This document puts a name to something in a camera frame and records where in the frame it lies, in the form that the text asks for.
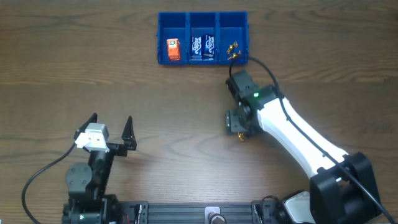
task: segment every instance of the wire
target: wire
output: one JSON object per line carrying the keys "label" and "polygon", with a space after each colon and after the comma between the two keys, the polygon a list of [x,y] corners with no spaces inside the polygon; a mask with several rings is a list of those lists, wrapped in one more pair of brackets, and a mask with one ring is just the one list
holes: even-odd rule
{"label": "wire", "polygon": [[[233,60],[231,62],[231,65],[229,66],[229,76],[230,77],[232,76],[232,66],[235,64],[235,62],[238,59],[239,58],[236,58],[235,60]],[[277,82],[277,80],[275,78],[275,75],[269,70],[267,65],[265,65],[264,63],[260,62],[258,59],[253,58],[253,57],[248,57],[248,59],[252,60],[254,62],[257,62],[260,66],[262,66],[268,72],[269,76],[272,78],[272,81],[274,82],[274,88],[276,90],[277,97],[279,98],[280,107],[282,107],[282,111],[284,112],[284,114],[286,116],[286,120],[289,121],[299,131],[300,134],[302,134],[308,141],[310,141],[311,144],[313,144],[320,152],[322,152],[323,155],[325,155],[334,164],[336,164],[336,166],[340,169],[340,171],[342,171],[344,173],[344,175],[347,176],[347,178],[354,183],[355,186],[357,186],[359,189],[361,189],[362,193],[365,196],[367,196],[367,198],[369,198],[376,205],[377,208],[380,209],[380,211],[386,216],[386,218],[389,220],[390,223],[396,224],[395,220],[390,215],[390,213],[381,205],[380,202],[377,201],[377,199],[375,199],[373,197],[373,195],[353,175],[351,175],[335,158],[333,158],[331,155],[329,155],[328,152],[323,150],[316,142],[314,142],[310,138],[310,136],[305,134],[305,132],[303,130],[301,130],[301,128],[299,126],[297,126],[297,124],[294,123],[294,121],[292,120],[292,118],[289,116],[289,114],[287,113],[287,111],[285,109],[285,105],[284,105],[284,102],[283,102],[284,96],[279,90],[279,85],[278,85],[278,82]]]}
{"label": "wire", "polygon": [[26,206],[26,201],[25,201],[25,194],[26,194],[26,190],[29,186],[30,183],[32,183],[32,181],[41,173],[43,173],[44,171],[46,171],[48,168],[52,167],[53,165],[55,165],[57,162],[61,161],[62,159],[64,159],[65,157],[67,157],[69,155],[70,152],[72,152],[73,148],[76,146],[75,143],[72,144],[72,146],[70,146],[70,149],[61,157],[59,157],[57,160],[53,161],[52,163],[50,163],[49,165],[43,167],[41,170],[37,171],[25,184],[24,189],[22,190],[22,206],[24,207],[24,210],[26,212],[26,215],[35,223],[35,224],[40,224],[39,221],[37,221],[37,219],[35,219],[35,217],[33,217],[33,215],[31,214],[31,212],[29,211],[29,209]]}

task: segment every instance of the wood grain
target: wood grain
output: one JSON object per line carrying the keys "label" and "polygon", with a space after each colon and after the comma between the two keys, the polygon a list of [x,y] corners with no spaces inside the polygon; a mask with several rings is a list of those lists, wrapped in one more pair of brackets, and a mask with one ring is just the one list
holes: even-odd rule
{"label": "wood grain", "polygon": [[[111,141],[133,117],[138,150],[115,158],[107,193],[149,202],[250,202],[308,189],[275,139],[227,136],[234,107],[226,67],[157,64],[159,11],[249,12],[250,54],[315,129],[376,173],[383,204],[398,218],[398,4],[396,1],[0,2],[0,219],[30,223],[26,180],[61,156],[74,130],[99,114]],[[260,67],[246,68],[261,85]],[[40,175],[27,203],[60,223],[64,175],[74,150]],[[373,222],[384,222],[378,217]]]}

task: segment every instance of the blue wrapper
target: blue wrapper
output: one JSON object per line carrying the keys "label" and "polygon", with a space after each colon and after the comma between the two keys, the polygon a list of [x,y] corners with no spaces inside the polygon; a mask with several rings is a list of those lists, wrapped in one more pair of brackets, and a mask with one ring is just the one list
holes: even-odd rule
{"label": "blue wrapper", "polygon": [[202,37],[192,37],[192,60],[201,60],[202,55]]}
{"label": "blue wrapper", "polygon": [[203,41],[205,42],[203,55],[212,58],[215,51],[214,36],[210,34],[205,34],[203,35]]}

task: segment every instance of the orange tic tac box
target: orange tic tac box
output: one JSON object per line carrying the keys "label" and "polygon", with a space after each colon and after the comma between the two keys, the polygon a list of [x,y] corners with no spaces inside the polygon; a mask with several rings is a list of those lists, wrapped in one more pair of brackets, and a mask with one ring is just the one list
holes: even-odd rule
{"label": "orange tic tac box", "polygon": [[169,53],[170,61],[181,60],[180,42],[178,39],[167,39],[167,51]]}

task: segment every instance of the blue plastic bin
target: blue plastic bin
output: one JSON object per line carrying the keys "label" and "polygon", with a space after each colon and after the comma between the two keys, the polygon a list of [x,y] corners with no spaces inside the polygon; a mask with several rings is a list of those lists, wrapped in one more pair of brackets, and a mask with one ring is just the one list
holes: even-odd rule
{"label": "blue plastic bin", "polygon": [[[248,13],[242,12],[160,12],[157,30],[157,59],[162,65],[229,65],[226,51],[233,42],[242,51],[238,64],[247,63],[249,55]],[[214,60],[191,60],[192,36],[211,34],[215,37]],[[170,61],[167,39],[180,42],[181,61]]]}

